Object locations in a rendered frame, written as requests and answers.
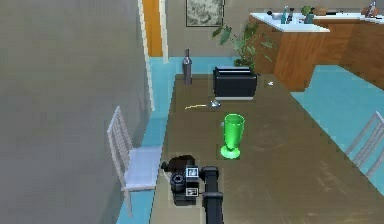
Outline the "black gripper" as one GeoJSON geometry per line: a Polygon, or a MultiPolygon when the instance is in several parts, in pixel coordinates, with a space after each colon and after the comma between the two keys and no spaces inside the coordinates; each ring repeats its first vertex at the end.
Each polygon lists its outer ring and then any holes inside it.
{"type": "Polygon", "coordinates": [[[192,155],[181,155],[164,161],[161,169],[169,175],[173,202],[176,206],[196,204],[198,197],[198,166],[192,155]]]}

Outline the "white slatted chair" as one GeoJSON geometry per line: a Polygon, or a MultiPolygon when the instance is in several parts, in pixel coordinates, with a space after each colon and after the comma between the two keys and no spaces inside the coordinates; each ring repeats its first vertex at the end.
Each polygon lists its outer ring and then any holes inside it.
{"type": "MultiPolygon", "coordinates": [[[[357,154],[351,159],[357,168],[361,168],[369,157],[376,151],[377,147],[382,141],[384,141],[384,118],[376,111],[365,126],[361,129],[360,133],[355,137],[349,147],[345,150],[347,158],[358,146],[359,142],[363,139],[364,135],[368,132],[370,127],[373,127],[373,131],[369,135],[366,142],[358,150],[357,154]]],[[[373,176],[380,166],[384,163],[384,147],[381,149],[379,156],[375,162],[368,168],[365,176],[370,178],[373,176]]]]}
{"type": "Polygon", "coordinates": [[[119,106],[114,111],[106,133],[127,213],[132,216],[131,193],[156,188],[162,147],[135,148],[119,106]]]}

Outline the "green glass goblet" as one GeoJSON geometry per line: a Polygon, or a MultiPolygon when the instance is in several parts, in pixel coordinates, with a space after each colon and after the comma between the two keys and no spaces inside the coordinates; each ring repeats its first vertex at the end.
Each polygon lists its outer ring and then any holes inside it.
{"type": "Polygon", "coordinates": [[[220,149],[226,159],[236,159],[240,156],[240,143],[243,137],[245,119],[240,114],[227,114],[223,121],[224,145],[220,149]]]}

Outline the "brown dining table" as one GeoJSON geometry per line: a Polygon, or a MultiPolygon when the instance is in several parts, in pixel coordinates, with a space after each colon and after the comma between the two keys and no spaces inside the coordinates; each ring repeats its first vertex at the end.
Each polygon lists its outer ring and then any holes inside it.
{"type": "Polygon", "coordinates": [[[251,101],[184,110],[213,97],[210,76],[191,85],[176,76],[162,159],[192,155],[218,168],[224,224],[384,224],[384,196],[273,75],[259,76],[251,101]],[[245,126],[240,156],[226,159],[222,125],[232,113],[245,126]]]}

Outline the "black toaster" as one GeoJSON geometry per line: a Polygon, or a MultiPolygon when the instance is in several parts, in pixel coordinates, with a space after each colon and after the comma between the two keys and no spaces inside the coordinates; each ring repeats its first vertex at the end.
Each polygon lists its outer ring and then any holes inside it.
{"type": "Polygon", "coordinates": [[[213,70],[213,92],[219,98],[253,98],[257,77],[249,67],[221,66],[213,70]]]}

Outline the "green house plant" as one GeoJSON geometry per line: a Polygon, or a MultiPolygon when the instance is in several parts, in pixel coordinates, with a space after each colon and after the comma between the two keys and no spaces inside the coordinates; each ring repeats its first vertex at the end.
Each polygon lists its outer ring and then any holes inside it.
{"type": "Polygon", "coordinates": [[[249,67],[255,70],[256,56],[262,55],[267,61],[272,58],[266,53],[268,49],[277,49],[277,45],[263,32],[259,31],[259,25],[248,22],[243,33],[239,36],[232,32],[232,27],[223,23],[212,32],[211,37],[219,36],[219,44],[224,45],[231,42],[233,49],[238,53],[239,58],[234,60],[237,67],[249,67]]]}

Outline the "orange room door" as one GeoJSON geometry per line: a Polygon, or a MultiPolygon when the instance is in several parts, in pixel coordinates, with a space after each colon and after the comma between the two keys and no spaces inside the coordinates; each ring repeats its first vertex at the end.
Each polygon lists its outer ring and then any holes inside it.
{"type": "Polygon", "coordinates": [[[162,40],[159,0],[142,0],[148,53],[151,57],[161,57],[162,40]]]}

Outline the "wooden counter with white top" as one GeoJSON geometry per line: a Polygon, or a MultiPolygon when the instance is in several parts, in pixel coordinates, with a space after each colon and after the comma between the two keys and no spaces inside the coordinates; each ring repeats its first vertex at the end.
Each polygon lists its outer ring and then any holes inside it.
{"type": "Polygon", "coordinates": [[[282,24],[265,13],[252,13],[251,23],[277,44],[270,60],[255,60],[256,71],[272,73],[290,91],[303,91],[317,65],[339,65],[384,89],[384,17],[319,16],[311,24],[282,24]]]}

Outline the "yellow handled grey spoon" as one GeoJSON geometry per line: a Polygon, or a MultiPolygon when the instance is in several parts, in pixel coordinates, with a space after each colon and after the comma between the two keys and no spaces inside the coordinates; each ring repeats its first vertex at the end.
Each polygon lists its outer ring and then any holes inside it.
{"type": "Polygon", "coordinates": [[[221,102],[219,100],[212,100],[208,104],[196,104],[196,105],[186,106],[184,110],[194,109],[199,107],[219,108],[220,106],[221,106],[221,102]]]}

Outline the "framed grey wall picture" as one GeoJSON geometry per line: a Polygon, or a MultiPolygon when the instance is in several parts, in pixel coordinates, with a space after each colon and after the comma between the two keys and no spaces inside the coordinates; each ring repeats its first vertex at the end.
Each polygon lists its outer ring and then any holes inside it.
{"type": "Polygon", "coordinates": [[[220,27],[225,0],[186,0],[187,27],[220,27]]]}

